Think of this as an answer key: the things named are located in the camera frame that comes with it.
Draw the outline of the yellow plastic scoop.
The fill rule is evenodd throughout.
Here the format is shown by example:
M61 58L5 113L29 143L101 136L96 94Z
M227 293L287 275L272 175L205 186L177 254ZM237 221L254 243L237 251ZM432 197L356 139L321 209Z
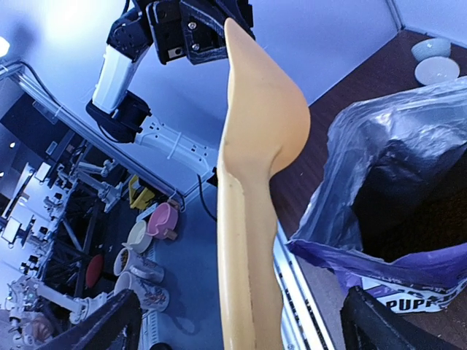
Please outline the yellow plastic scoop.
M217 264L226 349L281 349L271 178L301 153L308 104L297 84L233 19L224 25L228 112L217 162Z

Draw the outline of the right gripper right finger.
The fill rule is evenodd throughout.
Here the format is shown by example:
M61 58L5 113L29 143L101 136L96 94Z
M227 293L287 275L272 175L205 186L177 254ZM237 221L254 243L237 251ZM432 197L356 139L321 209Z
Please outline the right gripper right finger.
M349 289L340 310L347 349L456 349L406 321L360 287Z

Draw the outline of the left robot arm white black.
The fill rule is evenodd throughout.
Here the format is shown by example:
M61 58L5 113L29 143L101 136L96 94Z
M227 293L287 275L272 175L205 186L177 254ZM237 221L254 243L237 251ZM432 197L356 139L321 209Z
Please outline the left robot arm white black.
M162 64L179 58L193 65L226 59L224 24L229 18L253 34L248 1L135 1L109 30L104 63L86 112L111 141L159 149L200 178L212 178L217 151L160 122L144 129L150 108L128 87L151 47Z

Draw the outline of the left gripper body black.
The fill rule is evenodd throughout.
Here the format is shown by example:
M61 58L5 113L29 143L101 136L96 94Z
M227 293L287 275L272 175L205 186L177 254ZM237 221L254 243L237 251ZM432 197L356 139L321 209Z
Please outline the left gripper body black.
M182 32L180 1L154 1L146 12L159 61L166 64L186 57L185 39ZM232 16L250 36L254 36L252 5L248 1L233 1Z

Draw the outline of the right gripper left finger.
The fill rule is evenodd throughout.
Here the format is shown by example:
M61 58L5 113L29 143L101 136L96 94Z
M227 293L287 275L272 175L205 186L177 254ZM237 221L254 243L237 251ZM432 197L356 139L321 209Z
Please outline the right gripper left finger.
M125 289L85 321L41 346L41 349L110 349L123 338L124 349L137 349L142 309L136 293Z

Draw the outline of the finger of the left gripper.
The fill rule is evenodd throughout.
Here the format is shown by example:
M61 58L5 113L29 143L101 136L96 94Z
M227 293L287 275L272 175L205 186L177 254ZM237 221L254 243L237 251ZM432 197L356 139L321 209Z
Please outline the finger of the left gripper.
M186 56L193 65L228 57L224 23L232 16L233 1L180 1Z

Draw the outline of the purple pet food bag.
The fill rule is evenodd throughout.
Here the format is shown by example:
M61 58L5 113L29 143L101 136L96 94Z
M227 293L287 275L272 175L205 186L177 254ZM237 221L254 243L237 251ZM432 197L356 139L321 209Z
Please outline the purple pet food bag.
M465 78L349 105L328 129L323 180L289 251L393 312L446 308L466 288L465 244L385 262L363 239L388 238L465 152Z

